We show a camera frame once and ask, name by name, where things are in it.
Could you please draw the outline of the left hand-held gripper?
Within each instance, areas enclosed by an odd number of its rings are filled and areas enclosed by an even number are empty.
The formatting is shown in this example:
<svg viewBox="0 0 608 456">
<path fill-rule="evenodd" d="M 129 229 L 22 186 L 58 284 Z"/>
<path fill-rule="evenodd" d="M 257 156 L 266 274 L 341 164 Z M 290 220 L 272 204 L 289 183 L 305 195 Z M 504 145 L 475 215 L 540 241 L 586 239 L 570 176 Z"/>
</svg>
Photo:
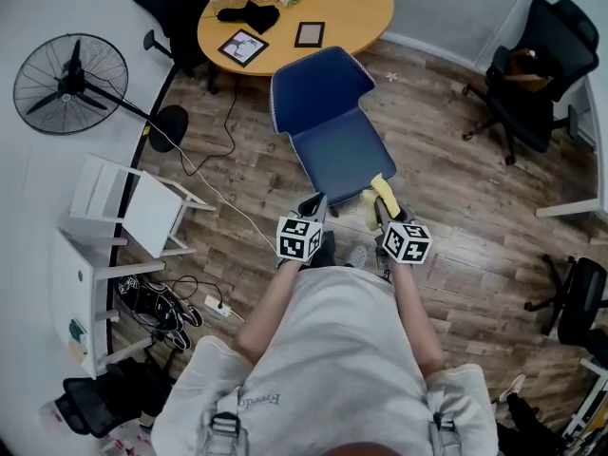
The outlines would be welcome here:
<svg viewBox="0 0 608 456">
<path fill-rule="evenodd" d="M 327 196 L 315 193 L 279 218 L 275 248 L 280 261 L 296 260 L 306 265 L 311 262 L 322 242 L 327 208 Z"/>
</svg>

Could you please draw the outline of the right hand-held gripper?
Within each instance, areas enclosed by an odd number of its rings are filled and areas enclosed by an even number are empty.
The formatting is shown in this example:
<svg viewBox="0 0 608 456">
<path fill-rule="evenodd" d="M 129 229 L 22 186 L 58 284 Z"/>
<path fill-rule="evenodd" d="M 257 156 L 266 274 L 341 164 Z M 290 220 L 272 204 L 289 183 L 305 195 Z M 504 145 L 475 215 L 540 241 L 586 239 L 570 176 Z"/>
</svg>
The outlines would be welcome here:
<svg viewBox="0 0 608 456">
<path fill-rule="evenodd" d="M 392 260 L 398 264 L 421 265 L 425 262 L 432 237 L 429 229 L 404 206 L 392 219 L 384 200 L 374 201 L 374 214 L 381 234 L 376 238 L 376 258 L 379 265 L 387 266 Z"/>
</svg>

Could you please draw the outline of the yellow wiping cloth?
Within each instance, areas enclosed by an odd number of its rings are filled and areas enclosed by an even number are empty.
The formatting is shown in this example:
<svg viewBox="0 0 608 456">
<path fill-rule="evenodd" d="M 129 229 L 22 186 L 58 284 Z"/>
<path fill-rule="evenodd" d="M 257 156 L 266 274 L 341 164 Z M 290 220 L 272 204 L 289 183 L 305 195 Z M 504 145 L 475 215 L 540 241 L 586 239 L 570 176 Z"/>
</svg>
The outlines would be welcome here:
<svg viewBox="0 0 608 456">
<path fill-rule="evenodd" d="M 360 199 L 365 223 L 372 232 L 378 230 L 382 224 L 379 213 L 376 213 L 374 209 L 377 199 L 380 199 L 384 203 L 390 219 L 397 219 L 401 213 L 401 207 L 389 183 L 383 178 L 381 173 L 371 180 L 370 189 L 361 192 Z"/>
</svg>

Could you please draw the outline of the blue chair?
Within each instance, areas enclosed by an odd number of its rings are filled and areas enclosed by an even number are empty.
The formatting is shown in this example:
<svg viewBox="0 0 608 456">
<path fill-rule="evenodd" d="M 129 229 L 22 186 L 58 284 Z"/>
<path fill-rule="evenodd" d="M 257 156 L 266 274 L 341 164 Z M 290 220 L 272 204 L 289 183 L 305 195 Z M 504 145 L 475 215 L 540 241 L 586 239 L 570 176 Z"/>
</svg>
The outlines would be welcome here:
<svg viewBox="0 0 608 456">
<path fill-rule="evenodd" d="M 286 134 L 313 189 L 330 206 L 358 196 L 396 165 L 360 106 L 375 88 L 342 47 L 327 47 L 278 70 L 271 80 L 275 133 Z"/>
</svg>

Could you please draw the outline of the person's left forearm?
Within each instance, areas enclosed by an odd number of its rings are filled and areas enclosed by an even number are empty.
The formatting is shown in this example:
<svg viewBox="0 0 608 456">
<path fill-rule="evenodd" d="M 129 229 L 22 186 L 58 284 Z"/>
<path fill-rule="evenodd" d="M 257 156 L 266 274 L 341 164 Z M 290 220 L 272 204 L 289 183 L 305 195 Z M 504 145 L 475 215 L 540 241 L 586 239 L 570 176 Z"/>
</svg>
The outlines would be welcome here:
<svg viewBox="0 0 608 456">
<path fill-rule="evenodd" d="M 255 365 L 268 349 L 292 298 L 302 263 L 283 262 L 262 298 L 239 328 L 233 349 Z"/>
</svg>

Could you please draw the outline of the person's right forearm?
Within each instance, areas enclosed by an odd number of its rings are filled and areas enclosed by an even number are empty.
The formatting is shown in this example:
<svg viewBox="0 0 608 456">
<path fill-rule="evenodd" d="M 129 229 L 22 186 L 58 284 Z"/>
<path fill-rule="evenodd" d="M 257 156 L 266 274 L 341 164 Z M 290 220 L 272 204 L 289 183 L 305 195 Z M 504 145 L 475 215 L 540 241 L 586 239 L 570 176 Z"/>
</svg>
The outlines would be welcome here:
<svg viewBox="0 0 608 456">
<path fill-rule="evenodd" d="M 394 261 L 389 265 L 399 317 L 414 359 L 423 377 L 428 379 L 446 367 L 444 351 L 424 307 L 412 268 Z"/>
</svg>

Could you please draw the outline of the white wooden chair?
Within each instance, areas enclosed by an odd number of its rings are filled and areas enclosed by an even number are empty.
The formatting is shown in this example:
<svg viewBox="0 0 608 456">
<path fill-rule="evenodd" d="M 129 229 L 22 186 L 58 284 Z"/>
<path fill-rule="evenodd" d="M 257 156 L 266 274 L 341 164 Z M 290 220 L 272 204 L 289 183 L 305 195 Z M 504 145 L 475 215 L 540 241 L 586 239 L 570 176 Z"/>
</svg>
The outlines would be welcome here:
<svg viewBox="0 0 608 456">
<path fill-rule="evenodd" d="M 135 188 L 125 213 L 108 216 L 105 206 L 116 179 L 121 176 L 134 176 Z M 160 258 L 196 252 L 195 248 L 178 238 L 181 221 L 188 209 L 216 210 L 177 181 L 89 154 L 69 215 L 76 219 L 120 224 L 149 255 Z"/>
</svg>

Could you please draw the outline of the black office chair with bag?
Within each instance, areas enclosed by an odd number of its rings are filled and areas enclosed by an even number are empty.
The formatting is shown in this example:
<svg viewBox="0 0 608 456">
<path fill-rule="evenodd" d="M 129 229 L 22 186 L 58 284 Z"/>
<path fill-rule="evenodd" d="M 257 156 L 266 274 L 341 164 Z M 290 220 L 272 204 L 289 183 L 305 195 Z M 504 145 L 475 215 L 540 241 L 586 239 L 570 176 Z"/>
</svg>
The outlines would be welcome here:
<svg viewBox="0 0 608 456">
<path fill-rule="evenodd" d="M 599 66 L 599 32 L 586 13 L 572 0 L 532 0 L 522 37 L 513 48 L 496 48 L 485 72 L 486 90 L 469 83 L 463 94 L 472 92 L 482 99 L 491 118 L 463 135 L 465 141 L 491 128 L 503 126 L 507 139 L 507 165 L 516 162 L 514 141 L 544 153 L 555 129 L 564 128 L 575 139 L 579 114 L 573 106 L 562 119 L 554 118 L 554 104 L 579 79 Z M 551 81 L 515 82 L 504 78 L 507 53 L 529 48 L 551 57 L 555 77 Z"/>
</svg>

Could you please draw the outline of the black swivel chair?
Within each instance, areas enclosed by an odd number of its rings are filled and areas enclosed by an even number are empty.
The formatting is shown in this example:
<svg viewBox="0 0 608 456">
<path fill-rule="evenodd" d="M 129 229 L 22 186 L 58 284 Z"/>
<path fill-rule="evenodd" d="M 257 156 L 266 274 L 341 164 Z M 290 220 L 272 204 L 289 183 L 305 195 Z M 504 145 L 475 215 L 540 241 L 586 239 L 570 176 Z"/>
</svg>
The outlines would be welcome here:
<svg viewBox="0 0 608 456">
<path fill-rule="evenodd" d="M 570 270 L 566 279 L 561 280 L 553 258 L 544 254 L 541 259 L 548 266 L 556 292 L 538 304 L 526 302 L 523 308 L 532 313 L 552 305 L 552 315 L 541 327 L 541 334 L 548 336 L 559 321 L 560 343 L 585 349 L 608 370 L 608 332 L 593 328 L 599 310 L 608 309 L 608 299 L 603 298 L 608 271 L 587 257 L 570 256 Z"/>
</svg>

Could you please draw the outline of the black office chair with headrest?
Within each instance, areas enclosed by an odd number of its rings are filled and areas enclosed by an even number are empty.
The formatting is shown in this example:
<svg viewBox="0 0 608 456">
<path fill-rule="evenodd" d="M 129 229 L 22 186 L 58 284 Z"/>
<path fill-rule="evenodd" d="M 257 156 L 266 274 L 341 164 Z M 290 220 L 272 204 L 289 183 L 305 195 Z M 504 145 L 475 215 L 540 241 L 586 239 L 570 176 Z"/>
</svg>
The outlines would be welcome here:
<svg viewBox="0 0 608 456">
<path fill-rule="evenodd" d="M 200 48 L 198 25 L 209 0 L 133 0 L 147 10 L 160 24 L 169 47 L 164 47 L 153 30 L 143 37 L 143 48 L 154 48 L 173 60 L 185 75 L 192 77 L 194 69 L 208 58 Z"/>
</svg>

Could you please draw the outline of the black mesh office chair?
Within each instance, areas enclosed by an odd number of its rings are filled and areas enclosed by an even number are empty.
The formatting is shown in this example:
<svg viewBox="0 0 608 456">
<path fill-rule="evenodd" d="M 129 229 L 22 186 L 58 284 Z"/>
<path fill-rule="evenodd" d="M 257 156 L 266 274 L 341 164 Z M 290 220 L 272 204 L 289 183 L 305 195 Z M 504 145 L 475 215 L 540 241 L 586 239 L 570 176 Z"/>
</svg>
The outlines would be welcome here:
<svg viewBox="0 0 608 456">
<path fill-rule="evenodd" d="M 150 361 L 127 358 L 97 378 L 68 378 L 54 401 L 69 428 L 101 439 L 142 415 L 158 416 L 175 379 Z"/>
</svg>

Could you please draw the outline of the person's black trousers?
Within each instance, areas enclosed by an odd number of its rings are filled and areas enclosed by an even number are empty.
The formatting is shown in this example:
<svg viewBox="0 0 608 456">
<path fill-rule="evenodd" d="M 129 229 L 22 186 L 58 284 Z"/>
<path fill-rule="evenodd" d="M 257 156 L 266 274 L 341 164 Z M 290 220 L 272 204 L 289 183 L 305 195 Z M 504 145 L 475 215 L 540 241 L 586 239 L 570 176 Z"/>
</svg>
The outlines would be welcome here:
<svg viewBox="0 0 608 456">
<path fill-rule="evenodd" d="M 336 266 L 334 255 L 334 233 L 333 231 L 324 232 L 320 248 L 314 253 L 311 262 L 307 265 L 307 268 L 315 269 Z"/>
</svg>

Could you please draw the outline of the person's white shoe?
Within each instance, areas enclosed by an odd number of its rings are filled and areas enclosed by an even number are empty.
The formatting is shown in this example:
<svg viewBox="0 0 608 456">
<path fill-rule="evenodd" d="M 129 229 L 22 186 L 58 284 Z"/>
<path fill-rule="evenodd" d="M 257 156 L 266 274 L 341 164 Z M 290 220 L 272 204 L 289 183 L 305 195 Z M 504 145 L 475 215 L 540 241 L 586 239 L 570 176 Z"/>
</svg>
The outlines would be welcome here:
<svg viewBox="0 0 608 456">
<path fill-rule="evenodd" d="M 356 244 L 350 250 L 344 262 L 345 267 L 363 269 L 368 260 L 368 249 L 363 244 Z"/>
</svg>

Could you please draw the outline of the white power strip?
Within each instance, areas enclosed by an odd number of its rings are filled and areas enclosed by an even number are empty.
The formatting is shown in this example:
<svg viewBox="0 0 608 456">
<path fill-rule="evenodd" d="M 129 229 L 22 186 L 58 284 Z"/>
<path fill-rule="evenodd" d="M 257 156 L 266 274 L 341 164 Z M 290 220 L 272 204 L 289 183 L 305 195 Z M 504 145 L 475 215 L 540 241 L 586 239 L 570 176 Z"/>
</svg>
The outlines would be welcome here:
<svg viewBox="0 0 608 456">
<path fill-rule="evenodd" d="M 229 317 L 232 314 L 232 309 L 221 301 L 219 298 L 208 294 L 204 299 L 204 305 L 214 313 L 223 317 Z"/>
</svg>

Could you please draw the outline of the person's grey shirt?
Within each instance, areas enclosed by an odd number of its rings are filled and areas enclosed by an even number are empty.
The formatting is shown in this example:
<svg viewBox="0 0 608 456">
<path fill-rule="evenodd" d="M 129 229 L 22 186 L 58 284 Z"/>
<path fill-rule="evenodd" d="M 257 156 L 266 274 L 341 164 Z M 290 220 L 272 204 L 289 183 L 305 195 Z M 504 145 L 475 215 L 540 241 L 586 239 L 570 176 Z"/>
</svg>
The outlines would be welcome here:
<svg viewBox="0 0 608 456">
<path fill-rule="evenodd" d="M 207 335 L 152 430 L 157 456 L 497 456 L 482 369 L 424 375 L 392 284 L 349 267 L 299 273 L 256 362 Z"/>
</svg>

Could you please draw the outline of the black white sneaker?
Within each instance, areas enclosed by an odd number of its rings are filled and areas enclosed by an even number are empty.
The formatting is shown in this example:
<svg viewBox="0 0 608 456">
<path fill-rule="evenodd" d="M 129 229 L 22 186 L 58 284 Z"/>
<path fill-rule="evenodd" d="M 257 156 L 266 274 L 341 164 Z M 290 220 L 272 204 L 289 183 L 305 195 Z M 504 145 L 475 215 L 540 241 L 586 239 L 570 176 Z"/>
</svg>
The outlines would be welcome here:
<svg viewBox="0 0 608 456">
<path fill-rule="evenodd" d="M 203 318 L 200 311 L 188 300 L 172 296 L 169 299 L 172 310 L 177 318 L 193 327 L 203 325 Z"/>
<path fill-rule="evenodd" d="M 174 329 L 163 328 L 159 329 L 159 332 L 168 342 L 181 351 L 189 350 L 192 346 L 191 338 L 181 321 Z"/>
</svg>

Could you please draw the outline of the white side desk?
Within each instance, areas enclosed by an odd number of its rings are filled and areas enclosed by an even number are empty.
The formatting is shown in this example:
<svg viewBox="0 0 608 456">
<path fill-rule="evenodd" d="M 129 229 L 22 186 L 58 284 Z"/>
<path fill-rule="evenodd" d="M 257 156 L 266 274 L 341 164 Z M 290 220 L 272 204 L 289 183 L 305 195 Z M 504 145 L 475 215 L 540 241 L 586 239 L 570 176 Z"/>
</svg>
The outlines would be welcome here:
<svg viewBox="0 0 608 456">
<path fill-rule="evenodd" d="M 554 218 L 576 215 L 582 213 L 608 213 L 608 202 L 599 198 L 569 202 L 565 204 L 538 208 L 535 212 L 537 218 Z"/>
</svg>

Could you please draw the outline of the round wooden table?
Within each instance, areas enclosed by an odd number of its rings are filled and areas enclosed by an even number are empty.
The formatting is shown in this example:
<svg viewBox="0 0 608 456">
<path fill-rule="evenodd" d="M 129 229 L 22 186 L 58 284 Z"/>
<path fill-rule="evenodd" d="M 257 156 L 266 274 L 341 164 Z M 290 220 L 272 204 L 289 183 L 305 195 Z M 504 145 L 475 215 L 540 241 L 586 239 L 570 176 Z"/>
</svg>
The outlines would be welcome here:
<svg viewBox="0 0 608 456">
<path fill-rule="evenodd" d="M 302 22 L 323 22 L 322 46 L 339 46 L 357 54 L 388 29 L 393 16 L 393 0 L 299 0 L 285 7 L 274 0 L 267 2 L 279 9 L 277 22 L 259 34 L 244 23 L 223 23 L 212 5 L 204 9 L 198 24 L 198 42 L 202 52 L 217 67 L 251 76 L 271 76 L 278 69 L 314 52 L 312 47 L 296 47 L 295 37 Z M 269 44 L 247 66 L 241 66 L 219 51 L 229 38 L 244 29 Z"/>
</svg>

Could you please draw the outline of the brown bag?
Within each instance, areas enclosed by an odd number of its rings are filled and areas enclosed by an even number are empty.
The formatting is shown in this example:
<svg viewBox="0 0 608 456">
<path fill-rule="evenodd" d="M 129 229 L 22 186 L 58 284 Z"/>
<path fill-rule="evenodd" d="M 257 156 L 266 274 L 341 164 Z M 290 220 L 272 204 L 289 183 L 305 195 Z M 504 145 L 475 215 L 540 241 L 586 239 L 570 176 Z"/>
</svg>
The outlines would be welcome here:
<svg viewBox="0 0 608 456">
<path fill-rule="evenodd" d="M 507 53 L 507 67 L 503 77 L 508 81 L 551 81 L 555 77 L 555 63 L 551 57 L 529 48 Z"/>
</svg>

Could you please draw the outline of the black cloth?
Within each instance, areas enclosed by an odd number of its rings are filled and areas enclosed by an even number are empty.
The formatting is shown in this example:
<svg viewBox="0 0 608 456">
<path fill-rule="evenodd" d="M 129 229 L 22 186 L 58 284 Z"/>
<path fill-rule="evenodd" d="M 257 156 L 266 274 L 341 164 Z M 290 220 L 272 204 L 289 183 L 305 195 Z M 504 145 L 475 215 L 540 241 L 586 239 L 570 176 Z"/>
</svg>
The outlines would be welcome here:
<svg viewBox="0 0 608 456">
<path fill-rule="evenodd" d="M 251 27 L 258 34 L 263 34 L 273 27 L 280 16 L 279 9 L 273 5 L 260 6 L 249 0 L 240 9 L 222 9 L 217 18 L 220 22 L 242 22 Z"/>
</svg>

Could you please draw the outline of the white wooden desk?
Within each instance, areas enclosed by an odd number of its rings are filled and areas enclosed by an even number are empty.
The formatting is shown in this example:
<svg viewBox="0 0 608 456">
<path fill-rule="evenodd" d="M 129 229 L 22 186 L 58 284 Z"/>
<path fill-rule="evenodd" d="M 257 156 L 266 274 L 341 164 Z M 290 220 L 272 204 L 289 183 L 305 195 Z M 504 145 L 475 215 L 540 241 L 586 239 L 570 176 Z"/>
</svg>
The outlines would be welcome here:
<svg viewBox="0 0 608 456">
<path fill-rule="evenodd" d="M 160 260 L 119 266 L 104 264 L 106 245 L 127 243 L 124 238 L 76 239 L 60 229 L 54 232 L 49 282 L 53 327 L 72 359 L 93 379 L 104 374 L 108 365 L 152 345 L 151 337 L 147 336 L 119 351 L 108 351 L 108 327 L 120 321 L 119 311 L 107 307 L 109 282 L 123 276 L 155 273 L 165 267 Z M 87 330 L 87 354 L 70 341 L 68 325 L 72 318 Z"/>
</svg>

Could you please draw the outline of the green white box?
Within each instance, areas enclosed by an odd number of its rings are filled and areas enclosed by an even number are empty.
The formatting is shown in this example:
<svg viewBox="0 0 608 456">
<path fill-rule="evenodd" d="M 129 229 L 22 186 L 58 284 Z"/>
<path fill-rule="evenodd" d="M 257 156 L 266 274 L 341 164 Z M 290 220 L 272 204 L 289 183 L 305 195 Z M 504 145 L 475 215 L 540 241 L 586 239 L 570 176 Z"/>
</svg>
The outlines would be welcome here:
<svg viewBox="0 0 608 456">
<path fill-rule="evenodd" d="M 76 319 L 72 318 L 68 325 L 68 331 L 70 334 L 70 341 L 75 343 L 82 353 L 88 353 L 88 333 L 84 328 L 82 323 Z"/>
</svg>

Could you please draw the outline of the black standing fan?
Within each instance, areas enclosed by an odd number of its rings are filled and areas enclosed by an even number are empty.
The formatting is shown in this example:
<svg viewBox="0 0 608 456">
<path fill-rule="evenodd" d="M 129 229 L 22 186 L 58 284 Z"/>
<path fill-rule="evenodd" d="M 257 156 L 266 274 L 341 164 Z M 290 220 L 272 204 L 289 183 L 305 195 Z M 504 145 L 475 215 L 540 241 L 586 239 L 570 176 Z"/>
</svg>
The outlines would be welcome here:
<svg viewBox="0 0 608 456">
<path fill-rule="evenodd" d="M 20 118 L 51 136 L 84 132 L 119 107 L 146 120 L 148 140 L 161 153 L 181 144 L 189 117 L 180 105 L 145 112 L 128 102 L 128 68 L 121 52 L 88 33 L 55 37 L 36 48 L 20 66 L 12 97 Z"/>
</svg>

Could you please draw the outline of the black frame with brown insert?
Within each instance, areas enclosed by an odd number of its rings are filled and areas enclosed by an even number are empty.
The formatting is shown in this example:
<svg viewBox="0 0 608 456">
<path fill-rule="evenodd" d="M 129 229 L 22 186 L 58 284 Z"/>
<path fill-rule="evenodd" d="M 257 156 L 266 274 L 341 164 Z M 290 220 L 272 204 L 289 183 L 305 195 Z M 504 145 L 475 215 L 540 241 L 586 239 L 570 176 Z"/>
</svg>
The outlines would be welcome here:
<svg viewBox="0 0 608 456">
<path fill-rule="evenodd" d="M 300 22 L 294 46 L 296 48 L 322 48 L 324 30 L 324 22 Z"/>
</svg>

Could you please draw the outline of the black frame with tree picture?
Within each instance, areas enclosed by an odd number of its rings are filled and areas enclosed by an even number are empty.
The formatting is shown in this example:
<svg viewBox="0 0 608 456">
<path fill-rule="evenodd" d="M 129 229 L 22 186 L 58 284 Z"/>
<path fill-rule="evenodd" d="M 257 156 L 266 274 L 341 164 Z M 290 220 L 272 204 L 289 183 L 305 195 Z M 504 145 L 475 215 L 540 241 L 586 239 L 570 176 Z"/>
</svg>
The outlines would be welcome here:
<svg viewBox="0 0 608 456">
<path fill-rule="evenodd" d="M 218 48 L 218 52 L 239 66 L 247 67 L 268 46 L 266 41 L 240 29 Z"/>
</svg>

